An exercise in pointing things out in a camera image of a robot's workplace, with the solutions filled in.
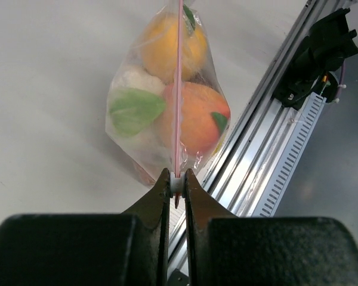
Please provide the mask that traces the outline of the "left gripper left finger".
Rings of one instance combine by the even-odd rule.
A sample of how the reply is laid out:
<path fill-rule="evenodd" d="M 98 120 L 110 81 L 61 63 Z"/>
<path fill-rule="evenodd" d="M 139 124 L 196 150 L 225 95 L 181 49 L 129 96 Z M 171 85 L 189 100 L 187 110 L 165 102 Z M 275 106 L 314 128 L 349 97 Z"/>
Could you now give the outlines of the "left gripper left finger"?
<path fill-rule="evenodd" d="M 0 285 L 166 285 L 170 174 L 122 213 L 15 214 Z"/>

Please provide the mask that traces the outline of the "clear zip top bag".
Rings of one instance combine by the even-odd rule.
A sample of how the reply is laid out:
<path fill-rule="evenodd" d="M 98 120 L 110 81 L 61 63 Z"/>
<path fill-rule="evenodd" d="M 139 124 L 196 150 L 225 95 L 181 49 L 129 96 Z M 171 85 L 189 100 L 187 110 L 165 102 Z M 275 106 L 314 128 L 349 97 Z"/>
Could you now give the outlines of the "clear zip top bag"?
<path fill-rule="evenodd" d="M 219 92 L 225 98 L 215 72 L 214 62 L 212 59 L 211 49 L 209 47 L 208 35 L 206 33 L 205 26 L 200 19 L 199 13 L 193 9 L 192 5 L 192 1 L 167 1 L 165 5 L 154 15 L 155 17 L 158 14 L 171 13 L 178 16 L 177 68 L 174 74 L 174 80 L 171 83 L 163 82 L 165 84 L 165 89 L 163 90 L 162 98 L 165 101 L 166 107 L 162 114 L 154 121 L 153 124 L 157 131 L 158 138 L 161 140 L 163 146 L 168 151 L 170 164 L 164 167 L 154 166 L 152 164 L 142 165 L 140 163 L 137 163 L 127 154 L 131 158 L 134 168 L 139 174 L 140 181 L 142 181 L 142 183 L 145 185 L 153 185 L 158 179 L 163 169 L 168 169 L 175 176 L 181 176 L 188 169 L 191 169 L 195 173 L 198 173 L 210 161 L 210 159 L 212 159 L 213 156 L 218 153 L 223 144 L 227 130 L 230 125 L 229 120 L 229 123 L 222 137 L 220 138 L 216 149 L 210 156 L 191 157 L 184 150 L 180 142 L 181 106 L 183 103 L 183 99 L 181 96 L 181 88 L 184 82 L 193 82 L 209 86 L 210 88 Z M 208 53 L 206 63 L 203 68 L 200 69 L 197 73 L 195 73 L 189 80 L 183 80 L 181 78 L 181 58 L 183 40 L 181 25 L 182 20 L 185 21 L 189 33 L 193 32 L 195 30 L 196 23 L 199 23 L 202 26 L 208 41 Z M 138 65 L 145 69 L 146 72 L 148 72 L 143 65 L 140 54 L 140 48 L 143 45 L 141 43 L 141 34 L 143 33 L 143 31 L 136 37 L 136 39 L 130 46 L 117 72 L 125 65 Z"/>

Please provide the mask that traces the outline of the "white green toy cabbage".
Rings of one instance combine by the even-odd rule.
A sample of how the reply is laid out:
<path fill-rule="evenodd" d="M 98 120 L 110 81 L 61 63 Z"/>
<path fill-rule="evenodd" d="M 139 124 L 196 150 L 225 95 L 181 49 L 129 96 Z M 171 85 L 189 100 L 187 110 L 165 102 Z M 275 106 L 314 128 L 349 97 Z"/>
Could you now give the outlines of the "white green toy cabbage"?
<path fill-rule="evenodd" d="M 168 151 L 153 126 L 166 107 L 164 89 L 163 81 L 138 65 L 123 66 L 110 85 L 106 133 L 142 165 L 170 164 Z"/>

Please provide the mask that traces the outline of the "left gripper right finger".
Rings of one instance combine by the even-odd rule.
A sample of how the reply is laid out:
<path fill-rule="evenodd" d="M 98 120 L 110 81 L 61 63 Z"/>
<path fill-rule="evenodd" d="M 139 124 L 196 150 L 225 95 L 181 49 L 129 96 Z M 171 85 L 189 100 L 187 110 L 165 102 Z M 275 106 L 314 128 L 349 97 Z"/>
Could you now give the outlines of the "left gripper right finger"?
<path fill-rule="evenodd" d="M 187 170 L 191 285 L 358 285 L 358 246 L 328 217 L 233 215 Z"/>

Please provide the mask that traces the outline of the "pink orange toy peach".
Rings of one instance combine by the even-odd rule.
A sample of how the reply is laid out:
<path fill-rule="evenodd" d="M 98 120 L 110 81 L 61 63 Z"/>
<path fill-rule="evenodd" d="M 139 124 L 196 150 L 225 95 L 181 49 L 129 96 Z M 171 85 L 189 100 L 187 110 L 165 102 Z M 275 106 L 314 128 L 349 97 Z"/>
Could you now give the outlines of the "pink orange toy peach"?
<path fill-rule="evenodd" d="M 180 142 L 191 157 L 210 156 L 229 123 L 229 105 L 219 92 L 199 83 L 184 82 L 181 96 Z"/>

